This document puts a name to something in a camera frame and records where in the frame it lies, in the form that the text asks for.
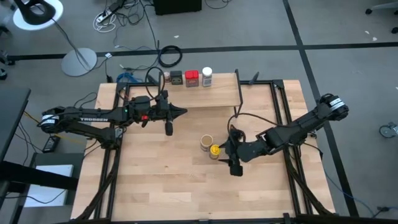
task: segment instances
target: wooden tabletop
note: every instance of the wooden tabletop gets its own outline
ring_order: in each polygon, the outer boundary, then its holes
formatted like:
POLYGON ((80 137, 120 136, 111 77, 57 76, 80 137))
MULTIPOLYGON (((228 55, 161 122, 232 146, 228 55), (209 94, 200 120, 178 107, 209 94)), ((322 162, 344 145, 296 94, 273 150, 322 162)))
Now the wooden tabletop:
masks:
MULTIPOLYGON (((284 84, 292 119, 296 119, 307 112, 300 82, 285 80, 284 84)), ((115 88, 116 84, 101 84, 96 107, 112 108, 115 88)), ((269 85, 241 88, 241 112, 276 121, 269 85)), ((283 153, 243 163, 244 175, 233 177, 226 164, 211 160, 200 149, 204 134, 212 135, 215 144, 226 141, 226 124, 232 114, 231 107, 190 108, 174 121, 173 136, 165 135, 163 122, 150 122, 145 128, 131 125, 123 137, 112 221, 275 218, 286 212, 294 217, 283 153)), ((233 119, 232 124, 246 133, 248 141, 272 127, 248 116, 233 119)), ((92 125, 102 128, 108 124, 92 125)), ((307 143, 316 146, 312 138, 307 138, 307 143)), ((333 212, 319 153, 306 145, 301 148, 308 187, 333 212)), ((104 150, 98 149, 85 158, 72 218, 79 216, 96 193, 103 157, 104 150)), ((106 193, 103 215, 107 199, 106 193)))

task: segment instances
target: white jar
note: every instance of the white jar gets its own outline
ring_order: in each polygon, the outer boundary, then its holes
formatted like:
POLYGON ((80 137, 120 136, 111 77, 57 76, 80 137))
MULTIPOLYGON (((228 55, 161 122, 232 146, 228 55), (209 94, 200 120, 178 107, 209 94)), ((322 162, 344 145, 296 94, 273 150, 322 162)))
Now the white jar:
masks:
POLYGON ((201 71, 201 79, 202 79, 202 85, 203 87, 208 87, 211 86, 212 84, 212 76, 213 76, 213 70, 210 67, 205 67, 201 71))

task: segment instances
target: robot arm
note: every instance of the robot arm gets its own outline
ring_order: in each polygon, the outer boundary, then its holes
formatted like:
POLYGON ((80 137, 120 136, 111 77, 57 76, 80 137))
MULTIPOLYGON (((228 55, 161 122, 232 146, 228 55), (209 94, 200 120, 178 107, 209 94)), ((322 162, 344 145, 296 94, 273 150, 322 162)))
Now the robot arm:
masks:
POLYGON ((132 123, 142 123, 145 127, 149 121, 165 121, 166 135, 173 135, 172 121, 187 112, 167 102, 166 90, 155 98, 156 105, 150 105, 148 96, 138 96, 127 103, 126 106, 112 110, 83 109, 75 107, 56 107, 43 113, 39 126, 42 131, 49 134, 63 131, 95 138, 101 143, 102 148, 116 149, 120 146, 118 141, 123 129, 132 123), (118 128, 96 128, 82 121, 109 122, 118 128))
POLYGON ((245 138, 244 132, 231 126, 230 135, 223 146, 229 156, 227 161, 231 175, 242 176, 240 160, 249 162, 259 156, 273 155, 287 146, 299 146, 305 142, 307 134, 323 127, 325 121, 339 121, 348 115, 348 107, 332 94, 323 95, 319 104, 307 114, 289 123, 269 128, 256 135, 257 141, 239 141, 245 138))

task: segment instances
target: chair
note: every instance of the chair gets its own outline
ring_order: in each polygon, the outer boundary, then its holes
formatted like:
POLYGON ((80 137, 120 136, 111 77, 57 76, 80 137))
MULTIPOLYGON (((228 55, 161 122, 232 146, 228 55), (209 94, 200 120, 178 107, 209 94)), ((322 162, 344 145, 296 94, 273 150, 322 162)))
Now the chair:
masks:
MULTIPOLYGON (((398 9, 398 1, 373 6, 370 9, 367 9, 365 11, 365 14, 370 15, 373 12, 373 10, 376 10, 376 9, 398 9)), ((391 32, 393 34, 398 33, 398 27, 392 28, 391 32)))

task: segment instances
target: lamp base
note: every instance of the lamp base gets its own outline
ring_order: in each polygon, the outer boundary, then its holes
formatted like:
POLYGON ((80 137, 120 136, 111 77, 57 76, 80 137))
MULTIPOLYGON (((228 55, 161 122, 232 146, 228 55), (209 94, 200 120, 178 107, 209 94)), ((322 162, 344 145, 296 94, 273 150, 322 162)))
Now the lamp base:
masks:
POLYGON ((97 64, 97 54, 93 50, 79 48, 78 51, 80 55, 75 50, 71 50, 62 59, 61 69, 66 75, 72 77, 84 75, 92 71, 97 64))

